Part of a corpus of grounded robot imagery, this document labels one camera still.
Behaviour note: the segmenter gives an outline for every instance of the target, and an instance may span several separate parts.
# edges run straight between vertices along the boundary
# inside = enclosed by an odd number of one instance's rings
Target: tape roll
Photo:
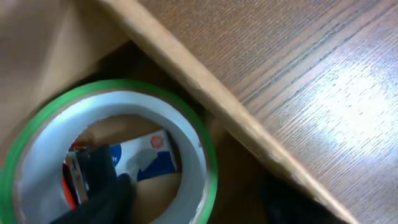
[[[48,223],[69,207],[62,194],[62,161],[89,125],[109,116],[139,114],[167,129],[180,149],[177,196],[152,223],[206,223],[216,197],[213,145],[198,116],[177,96],[132,80],[105,80],[53,100],[29,121],[1,173],[3,223]]]

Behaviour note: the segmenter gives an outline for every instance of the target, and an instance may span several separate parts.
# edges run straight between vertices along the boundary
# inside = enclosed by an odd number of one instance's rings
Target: blue and white box
[[[177,171],[164,130],[112,145],[111,154],[116,174],[127,173],[133,182]]]

